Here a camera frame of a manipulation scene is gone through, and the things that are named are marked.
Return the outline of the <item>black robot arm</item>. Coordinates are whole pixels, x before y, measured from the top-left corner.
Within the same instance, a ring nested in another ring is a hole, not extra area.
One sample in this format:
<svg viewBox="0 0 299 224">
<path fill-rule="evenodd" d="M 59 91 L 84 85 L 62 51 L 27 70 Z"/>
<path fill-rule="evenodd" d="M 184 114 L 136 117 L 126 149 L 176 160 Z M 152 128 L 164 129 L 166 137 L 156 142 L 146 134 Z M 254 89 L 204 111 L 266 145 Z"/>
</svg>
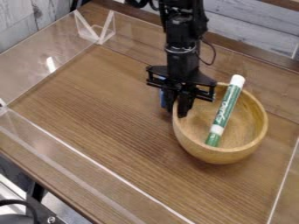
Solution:
<svg viewBox="0 0 299 224">
<path fill-rule="evenodd" d="M 184 118 L 192 109 L 194 99 L 213 101 L 217 82 L 200 71 L 200 42 L 208 30 L 208 18 L 202 0 L 125 0 L 132 7 L 141 9 L 148 4 L 160 13 L 165 34 L 165 66 L 148 66 L 146 84 L 160 88 L 161 107 Z"/>
</svg>

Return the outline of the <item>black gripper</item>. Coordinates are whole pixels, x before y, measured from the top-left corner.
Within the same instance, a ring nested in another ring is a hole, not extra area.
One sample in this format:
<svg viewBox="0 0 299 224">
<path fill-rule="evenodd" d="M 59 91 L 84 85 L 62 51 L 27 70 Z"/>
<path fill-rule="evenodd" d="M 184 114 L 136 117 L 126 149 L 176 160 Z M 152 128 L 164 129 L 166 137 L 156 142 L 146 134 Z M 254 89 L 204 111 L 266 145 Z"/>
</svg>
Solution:
<svg viewBox="0 0 299 224">
<path fill-rule="evenodd" d="M 164 47 L 165 66 L 148 66 L 146 85 L 162 90 L 165 110 L 173 111 L 177 98 L 177 117 L 184 118 L 192 108 L 194 98 L 213 101 L 216 81 L 200 71 L 200 49 L 197 45 L 188 48 Z"/>
</svg>

